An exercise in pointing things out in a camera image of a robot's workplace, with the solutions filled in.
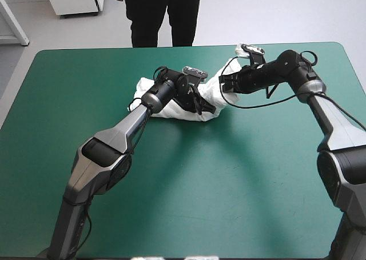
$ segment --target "gray floor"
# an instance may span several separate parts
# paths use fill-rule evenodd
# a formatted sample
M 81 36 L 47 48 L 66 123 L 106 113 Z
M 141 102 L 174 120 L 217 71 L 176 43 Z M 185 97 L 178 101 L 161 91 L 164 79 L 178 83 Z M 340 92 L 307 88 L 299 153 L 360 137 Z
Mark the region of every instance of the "gray floor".
M 48 0 L 7 2 L 31 44 L 23 48 L 20 59 L 11 55 L 19 49 L 17 46 L 0 52 L 1 82 L 7 83 L 0 99 L 0 126 L 38 51 L 131 46 L 130 23 L 125 18 L 123 2 L 105 0 L 99 16 L 69 19 L 56 16 Z M 365 0 L 201 0 L 194 44 L 336 41 L 345 47 L 366 89 L 365 11 Z M 165 19 L 159 46 L 170 45 L 170 28 Z M 12 65 L 17 62 L 10 78 Z
M 0 46 L 0 98 L 18 64 L 23 50 L 24 47 L 20 45 Z

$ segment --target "table surface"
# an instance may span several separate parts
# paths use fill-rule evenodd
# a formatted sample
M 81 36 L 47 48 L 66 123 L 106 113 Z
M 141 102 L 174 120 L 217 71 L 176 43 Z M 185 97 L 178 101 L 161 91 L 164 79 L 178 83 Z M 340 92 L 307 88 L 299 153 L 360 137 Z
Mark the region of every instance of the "table surface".
M 341 45 L 260 46 L 267 61 L 286 49 L 314 51 L 328 95 L 366 121 L 365 94 Z M 234 46 L 38 53 L 0 131 L 1 256 L 48 247 L 76 149 L 127 115 L 140 77 L 161 65 L 213 76 L 232 56 Z M 282 84 L 270 100 L 259 91 L 239 104 L 289 95 Z M 78 256 L 323 257 L 341 212 L 317 173 L 322 138 L 296 99 L 228 107 L 205 123 L 152 118 L 129 174 L 94 197 L 93 230 Z

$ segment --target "person's leg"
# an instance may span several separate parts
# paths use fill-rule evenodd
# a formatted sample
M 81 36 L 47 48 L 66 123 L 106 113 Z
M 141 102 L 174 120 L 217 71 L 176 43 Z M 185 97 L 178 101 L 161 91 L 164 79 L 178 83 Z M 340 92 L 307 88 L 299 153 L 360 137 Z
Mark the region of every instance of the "person's leg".
M 173 46 L 191 46 L 196 34 L 200 0 L 169 0 L 169 23 Z
M 157 47 L 168 0 L 125 0 L 126 16 L 132 21 L 132 46 Z

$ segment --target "wire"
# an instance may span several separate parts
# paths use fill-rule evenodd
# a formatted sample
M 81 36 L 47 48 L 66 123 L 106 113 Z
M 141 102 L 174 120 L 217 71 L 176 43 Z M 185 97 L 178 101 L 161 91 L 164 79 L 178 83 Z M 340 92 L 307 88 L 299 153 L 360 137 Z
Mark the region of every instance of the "wire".
M 133 102 L 135 102 L 135 100 L 138 100 L 138 99 L 141 100 L 141 102 L 142 102 L 142 99 L 140 97 L 136 97 L 136 98 L 132 99 L 131 103 L 129 103 L 129 105 L 128 105 L 128 111 L 129 112 L 131 112 L 131 105 L 133 104 Z
M 146 126 L 146 124 L 147 124 L 147 122 L 148 122 L 148 119 L 149 119 L 149 116 L 147 116 L 147 117 L 145 118 L 145 120 L 143 121 L 143 123 L 142 123 L 142 127 L 141 127 L 141 131 L 140 131 L 140 134 L 139 134 L 139 136 L 137 137 L 135 144 L 133 144 L 132 149 L 126 152 L 127 154 L 133 154 L 133 151 L 134 151 L 135 147 L 137 146 L 138 142 L 140 141 L 140 139 L 141 139 L 141 137 L 142 137 L 142 134 L 144 133 L 145 126 Z
M 92 198 L 89 198 L 88 199 L 88 202 L 85 203 L 84 205 L 87 205 L 87 204 L 91 204 L 91 201 L 92 201 Z M 86 234 L 86 237 L 84 238 L 84 240 L 81 242 L 81 244 L 76 248 L 76 251 L 71 253 L 71 255 L 69 255 L 69 257 L 67 257 L 65 260 L 71 260 L 75 257 L 76 253 L 79 251 L 79 249 L 85 244 L 85 242 L 87 241 L 87 239 L 89 238 L 90 236 L 90 233 L 92 232 L 92 219 L 90 218 L 89 216 L 89 213 L 88 213 L 88 210 L 86 209 L 85 210 L 85 215 L 86 215 L 86 218 L 87 220 L 89 221 L 89 230 L 87 231 L 87 234 Z
M 238 57 L 233 57 L 229 63 L 226 64 L 226 66 L 224 67 L 224 69 L 222 70 L 222 73 L 221 73 L 221 76 L 222 77 L 224 75 L 224 71 L 226 70 L 226 68 L 230 65 L 230 63 L 235 60 L 236 58 Z M 268 107 L 268 106 L 272 106 L 272 105 L 275 105 L 275 104 L 279 104 L 279 103 L 283 103 L 283 102 L 286 102 L 292 98 L 295 98 L 295 97 L 298 97 L 300 95 L 303 95 L 303 94 L 309 94 L 308 96 L 308 99 L 307 99 L 307 102 L 309 101 L 310 97 L 311 96 L 319 96 L 319 97 L 322 97 L 328 101 L 330 101 L 332 104 L 334 104 L 340 111 L 342 111 L 346 116 L 348 116 L 351 120 L 353 120 L 356 124 L 358 124 L 364 131 L 366 131 L 366 127 L 360 122 L 358 121 L 354 116 L 350 115 L 350 113 L 348 113 L 344 108 L 342 108 L 340 105 L 338 105 L 336 103 L 336 101 L 334 101 L 332 98 L 330 98 L 329 96 L 326 96 L 324 93 L 313 93 L 313 92 L 304 92 L 304 93 L 297 93 L 297 94 L 294 94 L 294 95 L 291 95 L 290 97 L 287 97 L 285 99 L 282 99 L 282 100 L 279 100 L 279 101 L 276 101 L 276 102 L 272 102 L 272 103 L 268 103 L 268 104 L 263 104 L 263 105 L 257 105 L 257 106 L 237 106 L 233 103 L 230 103 L 225 97 L 224 97 L 224 93 L 222 92 L 222 87 L 221 87 L 221 84 L 219 84 L 220 86 L 220 93 L 221 93 L 221 96 L 222 98 L 225 100 L 225 102 L 227 104 L 229 104 L 230 106 L 233 106 L 233 107 L 236 107 L 238 109 L 256 109 L 256 108 L 259 108 L 259 107 Z
M 349 112 L 347 112 L 344 108 L 342 108 L 339 104 L 336 103 L 336 101 L 334 101 L 332 98 L 330 98 L 329 96 L 326 96 L 325 94 L 322 93 L 309 93 L 309 97 L 311 96 L 319 96 L 322 97 L 328 101 L 330 101 L 330 103 L 332 103 L 333 105 L 335 105 L 340 111 L 342 111 L 345 115 L 347 115 L 351 120 L 353 120 L 356 124 L 358 124 L 364 131 L 366 131 L 366 127 L 359 121 L 357 120 L 354 116 L 350 115 Z
M 76 249 L 75 253 L 82 247 L 82 245 L 85 244 L 85 242 L 88 239 L 90 233 L 92 232 L 92 219 L 90 219 L 88 211 L 86 211 L 86 217 L 87 217 L 87 220 L 89 221 L 89 230 L 87 231 L 87 234 L 86 234 L 86 237 L 84 238 L 84 240 L 81 242 L 81 244 Z

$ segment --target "white towel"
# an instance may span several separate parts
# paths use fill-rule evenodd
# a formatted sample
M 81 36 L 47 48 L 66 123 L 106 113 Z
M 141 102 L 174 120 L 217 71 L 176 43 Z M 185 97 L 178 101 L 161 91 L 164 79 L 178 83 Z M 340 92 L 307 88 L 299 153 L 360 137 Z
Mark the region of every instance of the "white towel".
M 216 111 L 214 114 L 203 111 L 202 115 L 198 115 L 197 113 L 191 113 L 182 109 L 175 101 L 171 100 L 163 109 L 157 114 L 153 114 L 152 117 L 163 117 L 163 118 L 175 118 L 187 121 L 208 121 L 215 117 L 218 117 L 220 111 L 227 105 L 225 100 L 222 98 L 220 93 L 220 83 L 219 83 L 219 76 L 224 69 L 222 67 L 214 77 L 212 77 L 207 83 L 200 84 L 198 86 L 198 91 L 200 92 L 201 96 L 209 102 L 211 105 L 216 107 Z M 241 70 L 241 66 L 237 59 L 234 59 L 230 65 L 225 69 L 224 74 L 231 74 L 236 73 Z M 136 92 L 134 98 L 141 98 L 141 96 L 147 92 L 152 86 L 154 85 L 154 80 L 147 79 L 142 77 L 140 81 L 138 81 L 136 86 Z M 239 98 L 236 93 L 224 93 L 224 97 L 230 103 L 236 103 Z M 131 110 L 134 110 L 139 104 L 141 103 L 140 100 L 135 100 L 131 104 Z

